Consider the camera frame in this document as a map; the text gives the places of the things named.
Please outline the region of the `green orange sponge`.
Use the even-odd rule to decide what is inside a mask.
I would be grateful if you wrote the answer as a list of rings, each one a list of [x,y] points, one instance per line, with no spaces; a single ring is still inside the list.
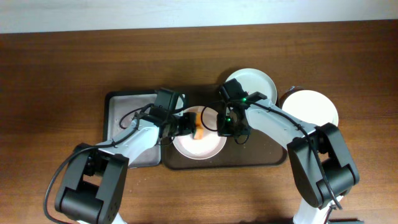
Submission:
[[[194,140],[201,140],[204,136],[204,128],[201,122],[201,114],[195,114],[195,130],[193,132],[193,139]]]

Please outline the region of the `pink white plate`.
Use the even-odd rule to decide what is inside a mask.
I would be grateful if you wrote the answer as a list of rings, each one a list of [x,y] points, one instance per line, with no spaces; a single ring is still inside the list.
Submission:
[[[203,106],[192,106],[186,109],[185,112],[201,114],[203,109]],[[226,137],[218,136],[216,131],[206,129],[203,123],[202,126],[204,128],[204,136],[201,140],[194,140],[193,134],[178,136],[174,139],[174,147],[183,156],[194,160],[209,159],[217,155],[226,144]]]

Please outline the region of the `white front plate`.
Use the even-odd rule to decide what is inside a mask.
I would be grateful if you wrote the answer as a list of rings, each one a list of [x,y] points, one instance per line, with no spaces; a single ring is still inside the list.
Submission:
[[[332,123],[338,126],[336,106],[322,93],[313,90],[298,90],[285,93],[280,106],[288,114],[307,123],[323,126]]]

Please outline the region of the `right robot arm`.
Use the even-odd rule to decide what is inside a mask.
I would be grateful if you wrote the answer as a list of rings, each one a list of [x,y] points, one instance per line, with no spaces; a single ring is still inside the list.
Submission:
[[[302,196],[293,223],[329,223],[332,211],[342,208],[340,200],[359,183],[358,168],[338,127],[302,121],[266,95],[248,94],[235,78],[219,92],[224,108],[217,116],[218,135],[238,139],[255,129],[281,145]]]

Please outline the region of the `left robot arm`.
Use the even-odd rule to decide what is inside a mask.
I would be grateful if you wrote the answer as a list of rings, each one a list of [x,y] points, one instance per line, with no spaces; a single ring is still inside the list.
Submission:
[[[196,130],[197,116],[146,106],[124,131],[94,146],[81,143],[60,166],[65,169],[55,209],[79,223],[123,223],[119,214],[127,170],[144,151],[163,138]]]

